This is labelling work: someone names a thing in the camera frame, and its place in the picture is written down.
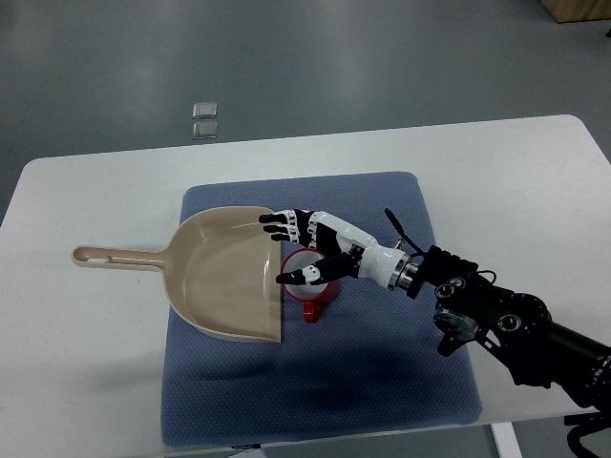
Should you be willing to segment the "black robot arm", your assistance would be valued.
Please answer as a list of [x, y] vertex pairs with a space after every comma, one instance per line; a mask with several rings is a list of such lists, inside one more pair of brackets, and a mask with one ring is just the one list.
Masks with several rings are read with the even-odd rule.
[[496, 274], [437, 246], [414, 247], [390, 280], [415, 299], [433, 287], [433, 322], [443, 357], [470, 342], [481, 345], [510, 372], [516, 385], [559, 385], [584, 413], [568, 415], [567, 444], [591, 457], [583, 437], [610, 427], [610, 348], [555, 323], [541, 299], [495, 285]]

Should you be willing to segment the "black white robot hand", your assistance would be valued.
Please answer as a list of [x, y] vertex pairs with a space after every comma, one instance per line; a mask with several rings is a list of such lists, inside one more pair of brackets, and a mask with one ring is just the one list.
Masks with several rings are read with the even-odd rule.
[[279, 274], [279, 284], [314, 286], [352, 277], [392, 289], [408, 261], [403, 251], [381, 245], [374, 236], [325, 211], [282, 210], [259, 216], [259, 223], [273, 240], [297, 243], [324, 256]]

